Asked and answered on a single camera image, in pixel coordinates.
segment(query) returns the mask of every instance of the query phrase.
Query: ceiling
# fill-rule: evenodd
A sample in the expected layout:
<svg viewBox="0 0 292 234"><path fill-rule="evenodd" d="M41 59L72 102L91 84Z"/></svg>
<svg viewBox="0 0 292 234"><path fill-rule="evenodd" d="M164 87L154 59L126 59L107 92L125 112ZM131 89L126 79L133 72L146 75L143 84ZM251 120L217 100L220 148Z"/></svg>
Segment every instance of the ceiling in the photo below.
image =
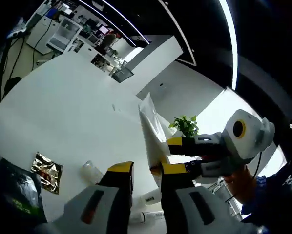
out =
<svg viewBox="0 0 292 234"><path fill-rule="evenodd" d="M192 62L181 34L158 0L106 0L119 10L143 35L174 35L184 53L179 59ZM292 0L226 0L237 39L238 63L246 59L276 80L292 99ZM103 14L128 36L138 33L111 7ZM183 63L222 87L232 85L232 46L226 17L219 0L166 0L190 45L197 66ZM145 47L143 41L134 41ZM262 90L238 70L236 92L261 116L283 124L284 114ZM288 127L288 118L283 124ZM287 129L279 138L289 136ZM292 138L287 141L291 148Z"/></svg>

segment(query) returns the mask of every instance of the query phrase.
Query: led light strip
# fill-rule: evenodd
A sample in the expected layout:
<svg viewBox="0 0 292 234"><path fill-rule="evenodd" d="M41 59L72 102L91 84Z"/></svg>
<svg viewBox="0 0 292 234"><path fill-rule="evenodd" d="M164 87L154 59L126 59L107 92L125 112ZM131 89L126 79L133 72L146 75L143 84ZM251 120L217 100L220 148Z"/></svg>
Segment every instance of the led light strip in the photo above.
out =
<svg viewBox="0 0 292 234"><path fill-rule="evenodd" d="M233 53L233 79L232 79L232 89L236 89L236 83L237 83L237 67L238 67L238 53L237 53L237 39L236 39L236 32L234 27L234 22L232 15L229 10L229 5L225 0L219 0L222 10L225 15L225 19L228 23L229 27L229 35L230 35L230 41L232 44L232 53Z"/></svg>
<svg viewBox="0 0 292 234"><path fill-rule="evenodd" d="M89 8L91 8L93 11L95 11L97 14L99 14L100 16L102 16L105 20L107 20L108 22L110 22L116 29L119 30L119 32L121 32L134 46L136 46L136 44L126 35L124 34L124 32L122 32L120 30L120 28L118 28L113 22L111 22L109 19L107 19L104 15L102 15L99 11L97 11L96 9L94 9L93 7L91 7L90 5L88 5L86 2L82 1L82 0L78 0L79 2L83 3L84 5L88 6Z"/></svg>
<svg viewBox="0 0 292 234"><path fill-rule="evenodd" d="M146 43L149 45L148 40L143 36L143 34L137 30L137 28L124 16L122 15L116 8L114 8L112 5L110 5L108 2L106 2L105 0L101 0L102 2L106 3L108 6L110 6L113 10L115 10L120 16L122 16L123 19L125 19L134 29L135 31L141 35L141 37L144 39L144 41L146 41Z"/></svg>
<svg viewBox="0 0 292 234"><path fill-rule="evenodd" d="M192 60L193 60L193 63L188 62L188 61L185 61L185 60L182 60L182 59L179 59L179 58L177 58L176 60L179 60L179 61L182 61L182 62L188 63L188 64L193 65L193 66L197 66L197 63L196 63L196 60L195 60L194 54L193 54L193 52L191 51L191 48L190 48L190 46L189 46L189 43L188 43L188 41L187 41L187 39L186 39L186 37L185 37L185 35L184 35L184 33L183 33L183 31L182 31L180 25L178 24L178 22L176 21L175 17L174 17L173 14L170 12L170 10L169 10L169 8L166 6L166 4L165 4L162 0L158 0L158 1L159 1L159 3L163 6L163 8L166 10L166 12L169 14L170 18L172 19L172 21L174 22L175 26L176 26L177 29L179 30L179 32L180 32L180 34L181 34L181 36L182 36L182 38L183 38L183 40L184 40L184 42L185 42L185 44L186 44L186 47L187 47L187 49L188 49L188 51L189 51L189 53L190 53L190 56L191 56L191 58L192 58Z"/></svg>

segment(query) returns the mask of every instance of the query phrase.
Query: foil packet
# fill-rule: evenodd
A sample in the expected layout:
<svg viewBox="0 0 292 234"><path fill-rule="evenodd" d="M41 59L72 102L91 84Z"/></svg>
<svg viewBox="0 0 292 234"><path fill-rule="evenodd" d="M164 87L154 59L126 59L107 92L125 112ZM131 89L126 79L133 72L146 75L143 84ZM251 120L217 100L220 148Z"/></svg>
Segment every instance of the foil packet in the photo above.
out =
<svg viewBox="0 0 292 234"><path fill-rule="evenodd" d="M62 165L37 152L31 171L40 175L41 185L44 189L51 193L59 194L59 182L63 173Z"/></svg>

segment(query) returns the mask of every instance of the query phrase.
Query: green plant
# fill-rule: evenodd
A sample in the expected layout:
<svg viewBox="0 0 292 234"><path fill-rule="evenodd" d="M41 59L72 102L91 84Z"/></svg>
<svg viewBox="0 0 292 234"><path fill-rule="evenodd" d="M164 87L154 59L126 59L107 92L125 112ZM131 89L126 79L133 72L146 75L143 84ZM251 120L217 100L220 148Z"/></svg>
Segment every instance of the green plant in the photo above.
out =
<svg viewBox="0 0 292 234"><path fill-rule="evenodd" d="M169 128L176 127L184 136L193 137L198 134L196 124L196 116L191 117L190 120L186 116L181 116L180 118L174 118L174 122L169 125Z"/></svg>

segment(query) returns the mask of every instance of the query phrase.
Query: floor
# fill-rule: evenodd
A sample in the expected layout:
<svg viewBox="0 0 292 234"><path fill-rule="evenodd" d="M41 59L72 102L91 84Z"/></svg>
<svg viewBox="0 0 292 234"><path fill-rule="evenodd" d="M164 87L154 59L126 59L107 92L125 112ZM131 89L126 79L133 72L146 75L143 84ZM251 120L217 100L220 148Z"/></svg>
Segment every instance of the floor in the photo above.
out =
<svg viewBox="0 0 292 234"><path fill-rule="evenodd" d="M32 63L33 63L33 48L25 43L26 40L27 40L27 38L24 38L23 48L21 50L21 53L19 55L19 59L16 63L16 66L15 66L12 74L11 74L11 71L12 71L13 66L15 64L18 53L21 49L23 39L17 40L16 43L9 49L8 60L7 60L7 64L6 64L6 68L5 68L5 72L4 72L3 80L2 80L2 95L4 94L5 83L7 82L9 77L11 77L11 78L13 78L13 77L25 78L25 76L31 72ZM37 67L37 65L36 65L37 60L49 59L52 57L52 55L53 55L52 52L49 54L46 54L46 55L42 55L38 51L35 51L35 53L34 53L34 69Z"/></svg>

